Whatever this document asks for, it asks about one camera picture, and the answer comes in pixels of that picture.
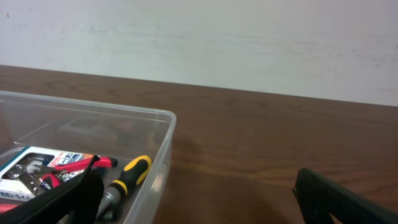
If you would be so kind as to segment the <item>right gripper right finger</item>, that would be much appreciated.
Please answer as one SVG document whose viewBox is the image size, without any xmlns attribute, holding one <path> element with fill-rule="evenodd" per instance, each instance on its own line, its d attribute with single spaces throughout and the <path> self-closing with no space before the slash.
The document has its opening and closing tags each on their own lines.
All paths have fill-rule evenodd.
<svg viewBox="0 0 398 224">
<path fill-rule="evenodd" d="M 397 223 L 396 213 L 307 168 L 298 171 L 293 194 L 306 224 Z"/>
</svg>

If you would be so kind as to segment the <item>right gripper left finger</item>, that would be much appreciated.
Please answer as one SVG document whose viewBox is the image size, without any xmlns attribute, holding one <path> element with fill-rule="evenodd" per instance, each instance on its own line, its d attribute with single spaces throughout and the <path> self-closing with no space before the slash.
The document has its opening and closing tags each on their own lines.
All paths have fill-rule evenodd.
<svg viewBox="0 0 398 224">
<path fill-rule="evenodd" d="M 91 167 L 100 157 L 94 155 L 84 172 L 48 192 L 1 214 L 1 223 L 94 223 L 103 197 L 101 176 Z"/>
</svg>

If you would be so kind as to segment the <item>red-handled pliers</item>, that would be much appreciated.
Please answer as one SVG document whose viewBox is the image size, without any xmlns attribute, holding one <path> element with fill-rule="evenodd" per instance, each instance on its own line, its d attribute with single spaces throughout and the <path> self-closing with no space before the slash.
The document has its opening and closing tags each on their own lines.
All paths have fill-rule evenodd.
<svg viewBox="0 0 398 224">
<path fill-rule="evenodd" d="M 85 170 L 91 162 L 91 158 L 82 159 L 80 161 L 72 162 L 70 164 L 55 165 L 48 167 L 45 165 L 35 165 L 38 170 L 34 171 L 35 175 L 41 175 L 41 179 L 49 184 L 51 188 L 60 185 L 60 180 L 57 175 L 69 174 L 72 172 Z M 111 157 L 100 157 L 98 161 L 94 162 L 92 167 L 101 168 L 115 168 L 118 165 L 118 160 Z"/>
</svg>

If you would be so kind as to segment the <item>blue white cardboard box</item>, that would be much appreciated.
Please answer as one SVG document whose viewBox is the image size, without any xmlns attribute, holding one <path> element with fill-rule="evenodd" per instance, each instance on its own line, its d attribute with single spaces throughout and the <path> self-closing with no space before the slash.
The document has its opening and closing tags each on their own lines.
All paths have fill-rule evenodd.
<svg viewBox="0 0 398 224">
<path fill-rule="evenodd" d="M 43 191 L 51 189 L 48 183 L 42 180 L 39 174 L 39 165 L 55 167 L 66 165 L 82 159 L 91 159 L 91 154 L 80 152 L 60 151 L 44 147 L 24 146 L 10 149 L 1 153 L 1 198 L 28 201 L 35 197 L 34 193 L 20 180 L 9 175 L 9 170 L 15 165 L 25 166 L 26 171 L 35 179 Z"/>
</svg>

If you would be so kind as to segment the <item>yellow black stubby screwdriver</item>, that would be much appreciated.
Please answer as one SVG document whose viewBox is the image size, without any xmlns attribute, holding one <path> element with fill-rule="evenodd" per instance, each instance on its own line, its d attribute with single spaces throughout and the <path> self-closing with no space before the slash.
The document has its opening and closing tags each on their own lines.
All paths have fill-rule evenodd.
<svg viewBox="0 0 398 224">
<path fill-rule="evenodd" d="M 120 219 L 125 201 L 143 183 L 151 166 L 152 159 L 147 155 L 118 164 L 116 167 L 118 175 L 104 191 L 96 214 L 96 222 L 117 222 Z"/>
</svg>

